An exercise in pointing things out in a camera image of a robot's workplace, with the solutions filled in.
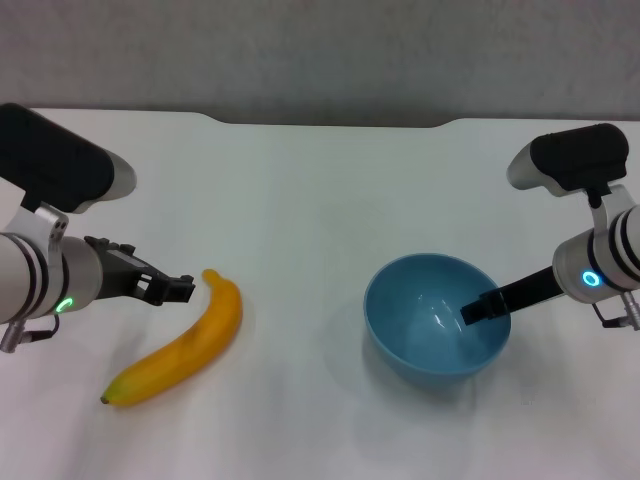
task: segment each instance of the blue bowl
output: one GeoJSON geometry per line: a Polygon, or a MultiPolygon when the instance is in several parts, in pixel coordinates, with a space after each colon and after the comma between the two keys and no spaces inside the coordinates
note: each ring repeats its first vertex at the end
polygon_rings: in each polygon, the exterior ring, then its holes
{"type": "Polygon", "coordinates": [[[502,351],[509,315],[466,326],[460,308],[496,284],[473,265],[436,254],[399,258],[371,280],[364,316],[373,343],[401,377],[443,387],[470,377],[502,351]]]}

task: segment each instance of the banana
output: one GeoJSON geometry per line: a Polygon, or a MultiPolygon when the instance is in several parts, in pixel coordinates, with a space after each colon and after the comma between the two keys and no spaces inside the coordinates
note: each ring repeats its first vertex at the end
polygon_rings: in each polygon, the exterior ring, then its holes
{"type": "Polygon", "coordinates": [[[214,270],[202,272],[211,300],[202,317],[181,336],[134,363],[107,387],[102,403],[126,407],[174,386],[220,355],[233,340],[242,321],[238,287],[214,270]]]}

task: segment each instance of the table surface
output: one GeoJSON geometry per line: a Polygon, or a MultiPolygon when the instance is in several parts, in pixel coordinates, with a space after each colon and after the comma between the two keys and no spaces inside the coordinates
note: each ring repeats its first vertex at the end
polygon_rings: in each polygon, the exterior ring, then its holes
{"type": "MultiPolygon", "coordinates": [[[[396,257],[445,253],[506,283],[590,228],[582,195],[519,192],[505,178],[534,137],[585,122],[336,128],[41,112],[138,174],[132,195],[73,215],[68,233],[131,243],[198,279],[187,305],[94,302],[64,315],[53,340],[0,358],[3,478],[638,478],[640,337],[603,330],[590,306],[565,297],[515,314],[498,360],[447,395],[405,384],[365,335],[365,288],[396,257]],[[102,405],[115,374],[199,317],[209,267],[243,293],[232,347],[147,403],[102,405]]],[[[640,124],[617,125],[640,198],[640,124]]],[[[0,192],[6,222],[18,197],[0,192]]]]}

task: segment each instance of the green led light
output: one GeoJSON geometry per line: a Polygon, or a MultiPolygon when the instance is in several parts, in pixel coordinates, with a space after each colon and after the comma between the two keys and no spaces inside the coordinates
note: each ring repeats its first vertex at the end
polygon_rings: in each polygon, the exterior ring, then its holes
{"type": "Polygon", "coordinates": [[[73,298],[71,297],[67,297],[65,298],[63,301],[61,301],[58,306],[56,307],[56,313],[62,313],[64,312],[67,308],[69,308],[71,305],[73,305],[73,298]]]}

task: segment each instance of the bowl rim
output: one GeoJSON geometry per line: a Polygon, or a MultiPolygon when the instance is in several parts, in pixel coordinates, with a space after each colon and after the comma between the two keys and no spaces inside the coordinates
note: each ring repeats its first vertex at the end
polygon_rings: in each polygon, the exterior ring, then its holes
{"type": "Polygon", "coordinates": [[[367,298],[369,298],[369,290],[371,289],[371,285],[373,285],[373,282],[375,282],[376,278],[378,278],[378,275],[380,275],[388,267],[390,267],[394,263],[397,263],[397,262],[399,262],[401,260],[406,260],[407,258],[411,258],[411,257],[441,257],[441,258],[447,258],[449,260],[454,260],[454,261],[457,261],[457,262],[460,262],[460,263],[464,263],[465,265],[468,265],[469,267],[471,267],[474,270],[476,270],[479,273],[481,273],[487,280],[489,280],[489,282],[491,283],[491,285],[494,286],[494,288],[498,288],[498,285],[496,284],[496,282],[494,282],[491,279],[491,277],[489,277],[489,275],[484,273],[481,269],[479,269],[475,265],[467,262],[466,260],[462,260],[462,259],[460,259],[458,257],[453,257],[451,255],[446,255],[446,254],[443,254],[443,253],[410,253],[409,255],[404,255],[402,257],[396,258],[395,260],[391,260],[390,262],[385,264],[382,268],[380,268],[376,272],[376,274],[371,278],[371,281],[369,282],[369,285],[367,285],[367,290],[364,293],[364,301],[363,301],[363,305],[362,305],[363,311],[364,311],[364,320],[365,320],[365,322],[367,324],[367,330],[369,331],[369,335],[371,335],[371,337],[373,337],[373,339],[375,340],[375,342],[378,345],[378,347],[381,348],[390,357],[392,357],[395,360],[397,360],[398,362],[400,362],[405,367],[407,367],[407,368],[409,368],[411,370],[420,372],[420,373],[426,373],[426,374],[434,375],[434,376],[462,376],[462,375],[469,375],[469,374],[475,373],[475,372],[483,369],[484,367],[489,365],[491,362],[493,362],[498,357],[498,355],[500,355],[500,353],[504,349],[505,345],[507,344],[507,341],[509,340],[509,336],[511,335],[511,314],[510,313],[507,313],[505,315],[507,317],[507,321],[509,322],[509,324],[508,324],[509,328],[507,329],[507,334],[505,335],[504,340],[502,341],[500,346],[496,349],[496,351],[493,353],[493,355],[491,355],[484,362],[482,362],[482,363],[480,363],[480,364],[478,364],[478,365],[476,365],[474,367],[469,367],[469,368],[462,369],[462,370],[455,370],[455,371],[447,372],[447,371],[441,371],[441,370],[429,370],[427,368],[418,367],[418,366],[414,365],[413,363],[409,363],[404,358],[401,358],[398,355],[396,355],[395,353],[393,353],[382,342],[382,340],[380,340],[378,338],[378,335],[376,335],[375,331],[373,330],[373,327],[371,326],[371,323],[369,322],[369,316],[367,315],[367,298]]]}

